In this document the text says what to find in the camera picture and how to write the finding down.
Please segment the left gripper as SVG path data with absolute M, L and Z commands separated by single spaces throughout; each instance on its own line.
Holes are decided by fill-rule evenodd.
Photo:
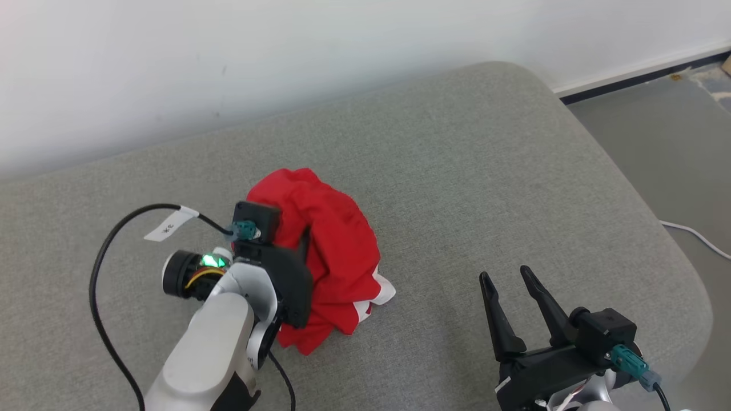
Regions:
M 248 240 L 233 242 L 235 257 L 253 261 L 267 272 L 281 297 L 283 323 L 296 329 L 306 327 L 311 313 L 313 279 L 306 264 L 310 241 L 310 227 L 306 227 L 296 250 Z

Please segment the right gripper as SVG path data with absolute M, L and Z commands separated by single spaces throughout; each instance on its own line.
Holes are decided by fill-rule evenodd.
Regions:
M 602 379 L 597 384 L 591 382 L 597 373 L 611 368 L 607 354 L 614 343 L 602 341 L 599 344 L 570 345 L 575 338 L 575 329 L 569 322 L 569 316 L 530 267 L 520 266 L 520 276 L 527 286 L 528 294 L 541 310 L 551 334 L 550 346 L 553 349 L 525 353 L 527 346 L 523 339 L 515 335 L 494 283 L 488 273 L 482 272 L 479 283 L 493 352 L 496 361 L 500 362 L 500 383 L 496 387 L 500 408 L 538 410 L 537 400 L 548 404 L 552 395 L 583 385 L 583 390 L 575 397 L 577 402 L 582 403 L 581 410 L 615 410 L 606 383 Z

